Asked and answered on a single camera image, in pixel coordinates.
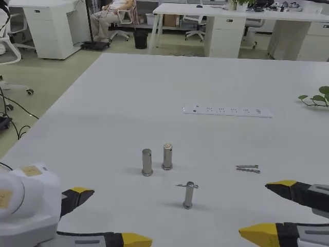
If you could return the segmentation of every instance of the seated person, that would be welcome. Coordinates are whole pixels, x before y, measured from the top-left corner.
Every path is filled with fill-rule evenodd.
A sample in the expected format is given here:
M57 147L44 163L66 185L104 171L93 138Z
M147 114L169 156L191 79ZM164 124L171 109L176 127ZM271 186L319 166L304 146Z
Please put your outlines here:
M0 0L0 37L5 33L5 26L10 19L10 12L8 10L7 3L4 0ZM0 43L0 55L6 52L4 44Z
M111 23L123 19L125 12L118 13L118 10L129 10L133 7L134 0L113 0L111 4L102 7L99 11L90 16L94 41L108 42L108 27Z

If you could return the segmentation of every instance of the floor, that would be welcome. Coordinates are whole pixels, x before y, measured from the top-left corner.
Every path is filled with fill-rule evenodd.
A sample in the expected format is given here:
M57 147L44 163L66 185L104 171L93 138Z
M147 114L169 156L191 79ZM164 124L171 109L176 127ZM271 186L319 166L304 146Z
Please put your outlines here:
M256 34L258 42L255 50L251 47L240 49L240 58L267 59L266 48L270 36ZM31 50L21 51L23 60L16 64L2 65L0 74L11 84L28 85L34 90L34 95L28 96L24 91L5 91L5 95L32 114L41 117L50 106L76 81L76 79L100 56L100 52L81 50L65 61L38 59ZM126 42L122 37L114 38L110 48L104 52L146 54L147 50L138 50L131 38ZM165 56L203 56L202 43L197 37L184 40L184 34L164 34L161 45L154 52ZM32 126L36 119L15 106L9 112L17 128L24 125ZM15 144L17 135L11 126L8 130L0 131L0 159Z

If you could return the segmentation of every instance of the metal rod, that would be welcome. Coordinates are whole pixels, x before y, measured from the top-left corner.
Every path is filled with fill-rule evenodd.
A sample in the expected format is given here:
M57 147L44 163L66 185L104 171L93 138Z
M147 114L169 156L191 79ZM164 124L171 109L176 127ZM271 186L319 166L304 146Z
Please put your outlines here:
M257 168L258 169L258 165L240 165L240 166L236 166L238 168Z
M250 172L254 172L254 173L261 173L261 171L259 171L259 170L245 169L245 168L239 168L239 167L237 167L236 170L238 170L238 171L250 171Z
M142 174L149 177L153 174L152 170L152 151L148 148L142 151L143 169Z
M170 143L167 143L163 146L163 170L171 170L173 168L172 163L172 155L173 155L173 146Z
M198 189L199 186L194 184L193 182L187 182L186 185L183 184L178 184L176 186L179 187L186 187L186 192L185 192L185 200L183 202L183 206L185 209L190 209L192 207L192 198L193 198L193 190Z

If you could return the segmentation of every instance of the black trash can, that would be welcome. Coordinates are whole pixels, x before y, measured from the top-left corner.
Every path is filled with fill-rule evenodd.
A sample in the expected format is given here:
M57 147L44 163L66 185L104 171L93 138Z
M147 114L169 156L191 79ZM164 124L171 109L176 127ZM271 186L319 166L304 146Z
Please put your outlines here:
M148 46L148 32L144 30L135 30L134 39L136 49L146 49Z

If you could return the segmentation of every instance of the white cabinet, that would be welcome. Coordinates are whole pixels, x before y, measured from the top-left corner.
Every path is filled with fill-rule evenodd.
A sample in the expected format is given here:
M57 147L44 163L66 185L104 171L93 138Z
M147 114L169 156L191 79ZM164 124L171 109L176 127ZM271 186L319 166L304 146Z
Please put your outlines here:
M267 51L277 60L326 62L328 44L329 23L277 21Z
M237 58L245 22L244 18L207 18L205 55L216 58Z
M39 58L66 59L80 49L74 44L90 40L83 2L23 9Z

